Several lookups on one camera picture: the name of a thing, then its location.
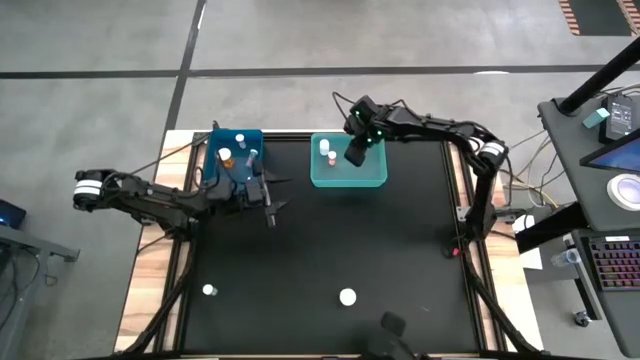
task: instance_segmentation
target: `concrete floor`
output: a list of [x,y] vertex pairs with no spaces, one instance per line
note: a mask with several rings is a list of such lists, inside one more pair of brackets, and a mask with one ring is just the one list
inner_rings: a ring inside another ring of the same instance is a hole
[[[0,0],[0,72],[176,70],[195,0]],[[192,69],[601,64],[630,37],[575,37],[556,0],[217,0],[207,4]],[[541,130],[536,105],[589,74],[190,79],[178,129],[341,127],[331,91],[478,121],[513,144]],[[618,83],[640,81],[627,73]],[[0,197],[29,211],[26,230],[82,248],[51,262],[23,340],[23,359],[113,349],[140,227],[116,211],[71,208],[78,169],[132,170],[157,156],[174,79],[0,80]],[[536,139],[511,155],[518,170]],[[538,182],[553,157],[532,168]],[[560,164],[552,174],[559,172]],[[143,173],[150,177],[152,169]],[[548,192],[574,195],[565,178]],[[514,204],[530,206],[519,194]],[[577,328],[572,283],[530,288],[545,348],[621,358],[606,322]]]

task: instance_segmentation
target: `wheel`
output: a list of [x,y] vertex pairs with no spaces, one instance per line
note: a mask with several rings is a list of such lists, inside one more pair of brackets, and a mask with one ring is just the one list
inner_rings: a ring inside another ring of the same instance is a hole
[[579,311],[573,314],[573,321],[578,326],[587,327],[591,323],[591,318],[587,315],[586,311]]

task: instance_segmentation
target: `keyboard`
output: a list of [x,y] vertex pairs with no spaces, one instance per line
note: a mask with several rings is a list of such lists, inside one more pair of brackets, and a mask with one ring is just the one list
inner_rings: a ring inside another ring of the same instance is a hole
[[640,241],[589,240],[602,291],[640,290]]

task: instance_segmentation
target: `teal container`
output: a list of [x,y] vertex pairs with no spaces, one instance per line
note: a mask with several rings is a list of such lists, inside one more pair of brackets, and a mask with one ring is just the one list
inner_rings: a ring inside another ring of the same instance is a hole
[[[367,151],[360,167],[344,158],[351,136],[343,133],[318,133],[311,136],[311,182],[316,187],[379,187],[387,181],[387,156],[384,140]],[[330,150],[337,153],[335,166],[320,155],[320,140],[327,139]]]

